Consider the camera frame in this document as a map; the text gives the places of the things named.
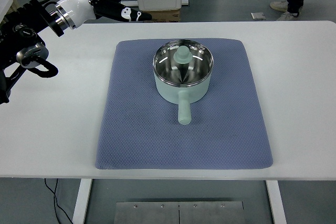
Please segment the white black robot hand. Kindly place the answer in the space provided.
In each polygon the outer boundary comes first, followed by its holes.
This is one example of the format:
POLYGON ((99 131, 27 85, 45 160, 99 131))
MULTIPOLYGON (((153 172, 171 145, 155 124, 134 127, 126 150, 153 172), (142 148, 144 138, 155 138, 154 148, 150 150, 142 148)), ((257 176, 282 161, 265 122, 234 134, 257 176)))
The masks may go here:
POLYGON ((121 0, 60 0, 56 4, 56 22, 62 29, 75 29, 96 15, 119 22, 152 20, 152 15, 122 5, 121 0))

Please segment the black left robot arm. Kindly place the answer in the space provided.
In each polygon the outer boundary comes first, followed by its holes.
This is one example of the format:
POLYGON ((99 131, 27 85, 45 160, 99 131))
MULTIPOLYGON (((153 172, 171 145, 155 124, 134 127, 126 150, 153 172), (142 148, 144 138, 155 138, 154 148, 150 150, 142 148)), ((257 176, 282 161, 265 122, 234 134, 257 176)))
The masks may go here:
POLYGON ((39 32, 50 27, 57 36, 67 28, 76 29, 88 20, 107 17, 120 22, 151 20, 148 13, 121 4, 121 0, 59 0, 47 12, 42 2, 31 0, 5 15, 1 26, 1 103, 9 102, 12 87, 25 71, 41 78, 57 75, 47 61, 48 49, 39 32))

